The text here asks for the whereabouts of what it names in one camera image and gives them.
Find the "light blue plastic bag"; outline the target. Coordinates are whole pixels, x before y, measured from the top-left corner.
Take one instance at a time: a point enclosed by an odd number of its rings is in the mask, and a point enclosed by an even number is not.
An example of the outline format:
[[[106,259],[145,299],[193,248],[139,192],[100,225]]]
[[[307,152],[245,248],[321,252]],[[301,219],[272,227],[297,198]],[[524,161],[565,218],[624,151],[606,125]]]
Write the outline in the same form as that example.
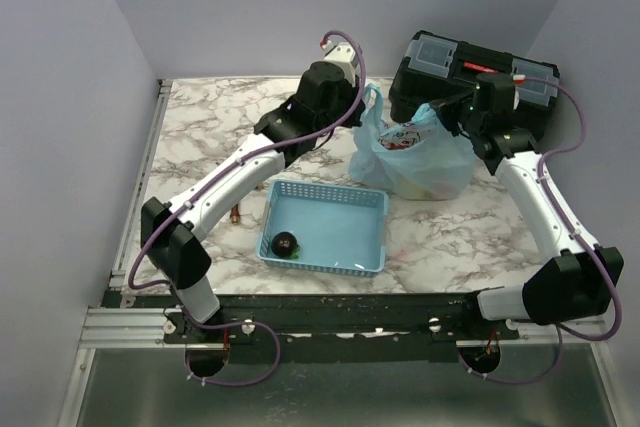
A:
[[[383,96],[369,84],[367,109],[353,130],[356,151],[348,173],[355,182],[408,200],[451,200],[473,177],[476,156],[469,140],[454,137],[430,104],[421,105],[406,123],[388,125]]]

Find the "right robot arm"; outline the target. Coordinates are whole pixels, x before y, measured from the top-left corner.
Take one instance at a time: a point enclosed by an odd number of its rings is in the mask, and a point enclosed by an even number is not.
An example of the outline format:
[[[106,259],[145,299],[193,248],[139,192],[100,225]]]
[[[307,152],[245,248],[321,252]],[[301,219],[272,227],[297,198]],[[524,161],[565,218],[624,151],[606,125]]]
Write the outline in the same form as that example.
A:
[[[540,83],[557,93],[566,90],[547,79],[523,74],[480,73],[473,87],[433,100],[431,108],[452,135],[466,137],[489,173],[506,189],[533,235],[542,265],[520,286],[478,291],[475,303],[460,314],[460,326],[480,339],[497,320],[555,325],[613,310],[613,324],[589,340],[611,338],[622,323],[616,290],[624,260],[615,247],[604,247],[589,233],[553,181],[547,162],[566,153],[557,148],[542,153],[533,134],[515,123],[519,93]]]

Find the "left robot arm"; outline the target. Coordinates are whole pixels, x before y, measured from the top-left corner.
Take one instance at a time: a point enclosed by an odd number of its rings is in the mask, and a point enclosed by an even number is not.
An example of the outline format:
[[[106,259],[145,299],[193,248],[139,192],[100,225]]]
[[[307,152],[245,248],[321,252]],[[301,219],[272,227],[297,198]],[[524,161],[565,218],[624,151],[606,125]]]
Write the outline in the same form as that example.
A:
[[[319,138],[359,125],[366,69],[359,59],[316,61],[283,104],[264,114],[244,143],[194,187],[141,209],[140,258],[162,272],[190,314],[187,329],[201,342],[222,327],[220,301],[207,279],[212,260],[202,245],[213,227],[259,183],[312,151]]]

